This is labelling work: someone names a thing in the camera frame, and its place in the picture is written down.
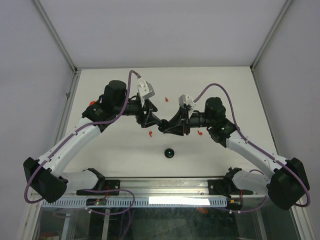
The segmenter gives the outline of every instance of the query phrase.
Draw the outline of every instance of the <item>robotic arm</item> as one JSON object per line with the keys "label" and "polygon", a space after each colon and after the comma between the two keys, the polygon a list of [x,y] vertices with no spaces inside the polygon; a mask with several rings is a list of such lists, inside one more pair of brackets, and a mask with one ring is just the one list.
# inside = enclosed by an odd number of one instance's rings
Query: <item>robotic arm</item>
{"label": "robotic arm", "polygon": [[154,115],[158,109],[149,100],[154,95],[152,86],[140,75],[137,76],[139,86],[136,96],[128,99],[126,84],[111,81],[105,87],[104,94],[82,113],[82,118],[69,134],[37,160],[29,157],[24,162],[28,185],[47,202],[55,202],[64,193],[83,189],[100,191],[106,187],[105,177],[94,168],[72,173],[64,173],[63,170],[86,144],[109,126],[104,124],[106,121],[114,120],[121,114],[135,116],[142,128],[158,125],[158,130],[164,134],[184,136],[190,133],[191,128],[206,128],[216,143],[242,155],[264,173],[230,168],[223,181],[214,186],[218,193],[226,197],[230,198],[234,190],[251,190],[269,196],[279,208],[288,210],[304,194],[309,195],[310,186],[302,162],[297,158],[287,160],[249,140],[236,123],[228,95],[234,123],[226,118],[226,108],[219,97],[208,98],[204,112],[199,112],[195,110],[196,100],[193,101],[188,95],[179,98],[179,109],[171,120],[160,120]]}

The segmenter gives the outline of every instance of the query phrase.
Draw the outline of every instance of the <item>black round object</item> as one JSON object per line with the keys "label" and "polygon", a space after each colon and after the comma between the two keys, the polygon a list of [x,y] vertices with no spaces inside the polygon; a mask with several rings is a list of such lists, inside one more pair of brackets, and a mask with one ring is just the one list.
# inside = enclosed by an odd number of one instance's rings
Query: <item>black round object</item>
{"label": "black round object", "polygon": [[174,155],[175,155],[175,151],[172,149],[172,148],[167,148],[165,151],[164,151],[164,155],[170,159],[172,158]]}

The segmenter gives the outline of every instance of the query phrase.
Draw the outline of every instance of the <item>white table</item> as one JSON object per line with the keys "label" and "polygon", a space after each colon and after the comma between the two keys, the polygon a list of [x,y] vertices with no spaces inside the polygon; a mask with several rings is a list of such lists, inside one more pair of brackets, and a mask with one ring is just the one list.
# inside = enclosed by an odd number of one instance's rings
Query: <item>white table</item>
{"label": "white table", "polygon": [[[67,132],[76,124],[91,101],[103,94],[111,80],[127,83],[130,69],[82,70],[76,89]],[[160,119],[171,119],[177,112],[182,94],[194,99],[210,83],[223,85],[230,94],[235,116],[242,131],[271,151],[275,146],[268,127],[261,100],[249,67],[191,67],[191,68],[136,68],[134,69],[155,90],[150,100],[158,108]],[[132,77],[131,93],[137,93],[138,81]],[[231,111],[224,93],[211,87],[197,103],[204,110],[206,99],[220,97]],[[173,158],[164,151],[172,148]],[[229,167],[245,170],[255,168],[250,162],[211,140],[205,128],[192,128],[188,136],[163,134],[157,126],[141,128],[134,116],[122,116],[102,134],[91,141],[70,162],[65,172],[95,168],[106,177],[200,177],[221,176]]]}

